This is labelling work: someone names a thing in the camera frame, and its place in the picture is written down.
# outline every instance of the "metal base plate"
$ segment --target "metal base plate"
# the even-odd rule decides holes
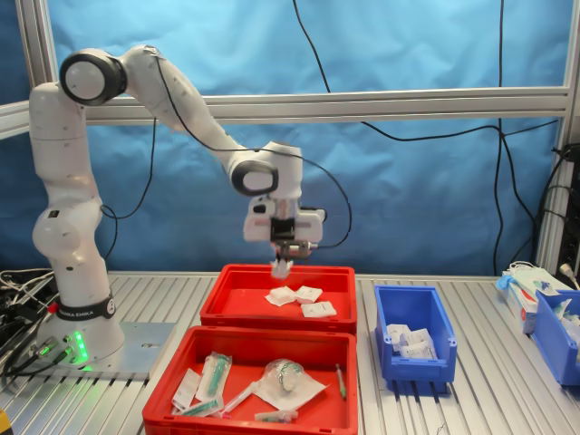
[[[160,356],[173,335],[175,324],[150,324],[141,322],[121,322],[125,334],[123,346],[112,355],[96,362],[89,362],[83,368],[57,366],[52,371],[41,374],[56,374],[72,377],[87,377],[92,374],[105,379],[146,380],[157,368]],[[46,362],[31,366],[42,367]]]

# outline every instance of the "blue storage box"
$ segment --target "blue storage box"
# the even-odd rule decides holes
[[[457,341],[450,319],[434,287],[376,285],[377,338],[382,377],[392,381],[453,382]],[[407,324],[412,331],[427,328],[438,360],[401,358],[393,354],[388,324]]]
[[[558,292],[560,295],[548,297],[536,292],[537,315],[533,337],[557,382],[561,385],[580,385],[580,364],[576,363],[578,346],[554,314],[554,308],[566,299],[572,299],[566,311],[580,314],[580,292]]]

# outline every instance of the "red plastic bin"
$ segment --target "red plastic bin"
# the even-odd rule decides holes
[[[232,368],[224,402],[261,378],[266,365],[287,358],[303,365],[314,379],[328,385],[298,409],[292,423],[254,421],[258,412],[276,411],[255,395],[232,412],[232,420],[171,414],[171,399],[188,368],[201,373],[211,352],[231,355]],[[346,401],[340,395],[335,365],[341,364]],[[264,331],[196,326],[188,330],[168,368],[143,409],[147,435],[355,435],[358,432],[356,342],[348,333]]]
[[[201,324],[260,329],[329,331],[356,334],[354,270],[350,267],[294,266],[284,281],[271,275],[264,265],[225,266],[201,309]],[[305,318],[300,304],[274,306],[265,296],[271,289],[287,285],[322,288],[317,302],[330,301],[336,315]]]

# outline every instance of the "metal table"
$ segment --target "metal table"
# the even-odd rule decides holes
[[[125,321],[175,322],[161,364],[148,381],[34,376],[0,392],[14,433],[144,434],[141,410],[190,326],[199,324],[217,274],[111,273]],[[373,330],[374,284],[434,285],[459,344],[449,394],[396,382],[386,389]],[[487,277],[358,275],[359,433],[366,435],[580,434],[580,389],[561,388],[533,340]]]

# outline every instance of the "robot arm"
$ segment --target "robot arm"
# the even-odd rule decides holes
[[[63,63],[61,85],[83,105],[103,104],[126,92],[173,130],[191,133],[221,162],[234,189],[258,197],[250,203],[244,236],[272,243],[275,276],[285,277],[292,260],[307,257],[322,239],[324,211],[299,205],[300,150],[276,142],[248,150],[236,143],[188,78],[155,47],[136,46],[119,58],[93,49],[75,53]]]
[[[59,288],[56,316],[41,325],[37,342],[55,339],[54,352],[67,346],[70,359],[61,365],[117,354],[124,340],[94,243],[102,201],[92,175],[84,109],[125,92],[170,128],[198,139],[221,162],[232,186],[252,197],[244,237],[274,246],[275,276],[285,277],[292,261],[307,257],[322,239],[324,211],[299,204],[298,148],[270,142],[248,150],[236,143],[189,80],[154,47],[137,46],[119,58],[93,49],[74,53],[63,62],[60,81],[35,87],[29,102],[34,167],[49,200],[33,241],[49,259]]]

